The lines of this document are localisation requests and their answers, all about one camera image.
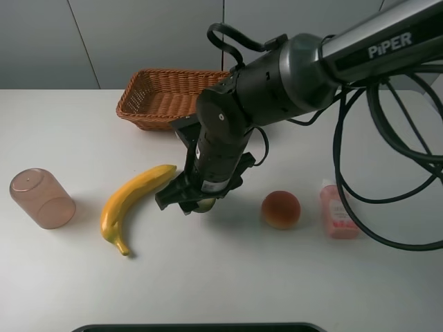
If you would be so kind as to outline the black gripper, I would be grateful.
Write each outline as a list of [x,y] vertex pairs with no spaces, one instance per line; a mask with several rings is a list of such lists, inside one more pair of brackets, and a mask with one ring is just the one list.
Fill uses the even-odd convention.
[[[227,143],[202,128],[197,143],[191,151],[191,162],[184,173],[171,180],[155,194],[155,201],[161,210],[179,203],[182,212],[189,215],[200,213],[200,201],[204,196],[223,197],[229,190],[242,184],[240,176],[251,167],[251,154],[244,150],[251,137],[248,130],[240,139]],[[189,201],[187,188],[192,197]]]

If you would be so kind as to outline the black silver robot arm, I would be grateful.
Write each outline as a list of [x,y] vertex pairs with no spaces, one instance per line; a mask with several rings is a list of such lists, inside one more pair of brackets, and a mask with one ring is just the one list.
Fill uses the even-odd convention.
[[326,109],[346,86],[376,82],[441,54],[442,2],[402,1],[330,38],[281,35],[257,44],[214,24],[207,32],[212,42],[215,31],[261,55],[245,64],[235,48],[217,43],[237,66],[198,96],[198,134],[186,136],[184,120],[174,123],[188,153],[183,171],[155,196],[161,209],[177,203],[191,212],[239,187],[253,165],[245,148],[254,128]]

